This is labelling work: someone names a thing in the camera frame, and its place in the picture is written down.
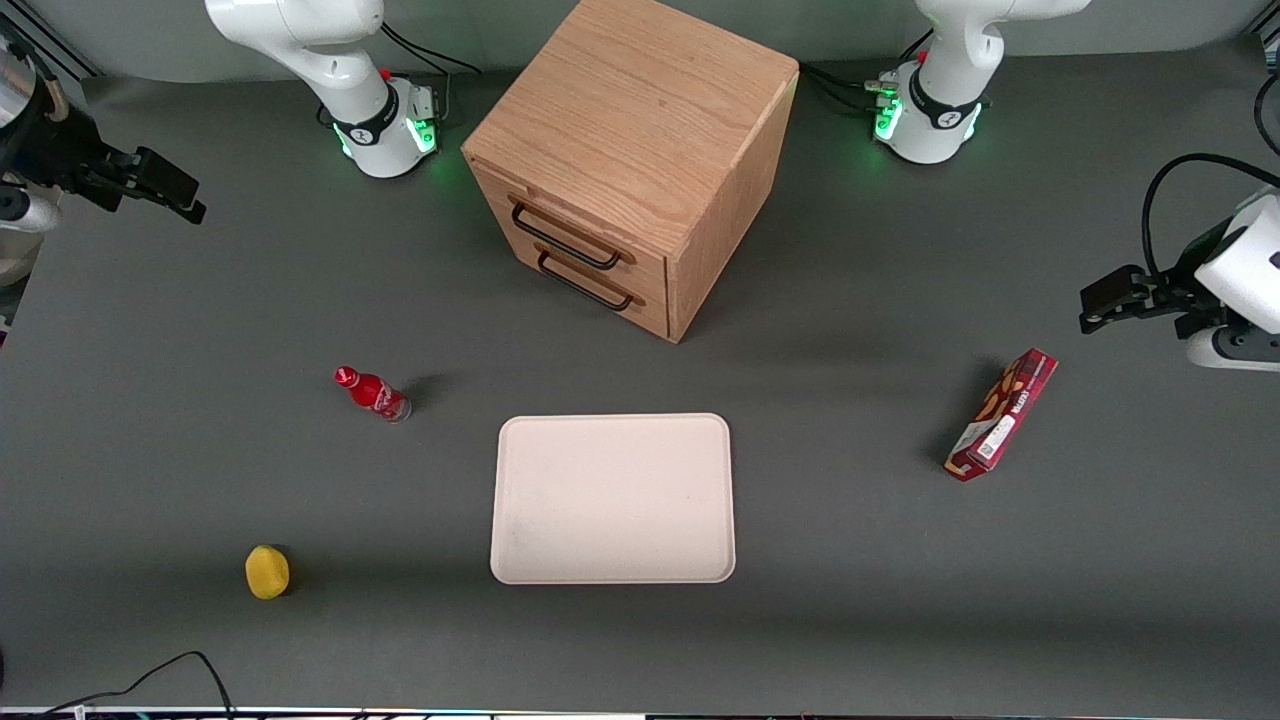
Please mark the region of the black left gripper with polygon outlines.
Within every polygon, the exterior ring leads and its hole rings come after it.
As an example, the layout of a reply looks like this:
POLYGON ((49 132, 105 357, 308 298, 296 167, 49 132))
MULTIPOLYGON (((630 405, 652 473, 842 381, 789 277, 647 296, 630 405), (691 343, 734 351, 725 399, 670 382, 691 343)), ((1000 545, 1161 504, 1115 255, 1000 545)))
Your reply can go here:
POLYGON ((1174 315, 1176 337, 1190 340, 1202 331, 1233 323, 1230 311, 1194 278, 1194 272, 1170 268, 1157 279, 1151 292, 1151 277, 1143 268, 1128 264, 1089 283, 1080 291, 1080 333, 1093 334, 1123 320, 1174 315))

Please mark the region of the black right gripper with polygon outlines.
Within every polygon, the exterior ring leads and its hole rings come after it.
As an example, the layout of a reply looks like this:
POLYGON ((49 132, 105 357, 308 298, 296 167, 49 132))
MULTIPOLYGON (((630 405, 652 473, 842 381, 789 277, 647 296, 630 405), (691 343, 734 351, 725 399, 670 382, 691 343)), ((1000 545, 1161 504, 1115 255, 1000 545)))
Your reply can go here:
POLYGON ((73 109, 55 122, 41 111, 38 100, 22 109, 3 105, 3 211, 26 213, 32 199, 26 187, 60 188, 81 195, 106 211, 115 211, 124 197, 165 208, 192 225, 204 223, 206 206, 197 199, 200 182, 161 154, 137 147, 133 181, 128 158, 105 143, 95 122, 73 109))

